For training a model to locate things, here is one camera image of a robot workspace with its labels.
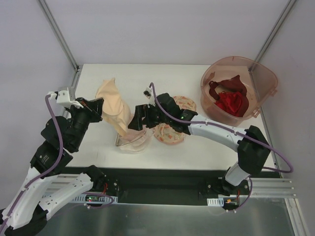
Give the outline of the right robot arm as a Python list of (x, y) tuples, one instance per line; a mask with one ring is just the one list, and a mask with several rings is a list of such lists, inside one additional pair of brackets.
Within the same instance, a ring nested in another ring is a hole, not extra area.
[(237, 191), (245, 178), (259, 174), (270, 154), (268, 142), (258, 127), (242, 129), (212, 121), (193, 110), (180, 108), (168, 93), (158, 95), (151, 104), (137, 105), (128, 128), (140, 131), (162, 123), (176, 132), (210, 139), (237, 153), (237, 162), (213, 186), (214, 191), (225, 196)]

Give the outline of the beige bra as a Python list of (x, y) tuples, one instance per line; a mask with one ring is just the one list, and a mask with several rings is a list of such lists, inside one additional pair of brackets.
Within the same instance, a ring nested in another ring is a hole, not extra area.
[(116, 87), (115, 78), (104, 80), (97, 89), (95, 98), (104, 100), (102, 105), (102, 118), (114, 127), (117, 133), (125, 136), (131, 119), (129, 105), (122, 99)]

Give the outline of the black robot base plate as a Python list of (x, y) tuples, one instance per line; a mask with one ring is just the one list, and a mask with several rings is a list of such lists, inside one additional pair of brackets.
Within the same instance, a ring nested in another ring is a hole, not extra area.
[(101, 168), (107, 191), (121, 204), (205, 206), (217, 198), (214, 187), (222, 170), (154, 170)]

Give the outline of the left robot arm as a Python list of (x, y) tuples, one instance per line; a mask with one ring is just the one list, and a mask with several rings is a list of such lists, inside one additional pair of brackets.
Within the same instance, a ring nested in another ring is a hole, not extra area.
[(102, 121), (102, 98), (77, 98), (79, 107), (67, 108), (71, 117), (55, 116), (50, 103), (51, 118), (41, 131), (44, 142), (30, 161), (27, 176), (10, 205), (0, 211), (0, 230), (6, 236), (34, 236), (48, 220), (76, 196), (89, 191), (102, 191), (106, 186), (104, 173), (95, 165), (82, 173), (66, 187), (44, 197), (46, 190), (62, 173), (78, 152), (90, 123)]

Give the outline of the white mesh laundry bag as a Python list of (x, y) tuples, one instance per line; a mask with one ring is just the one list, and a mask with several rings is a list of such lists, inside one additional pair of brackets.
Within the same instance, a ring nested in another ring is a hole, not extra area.
[(141, 131), (128, 130), (125, 136), (117, 133), (115, 146), (121, 153), (139, 154), (146, 150), (153, 136), (153, 131), (144, 128)]

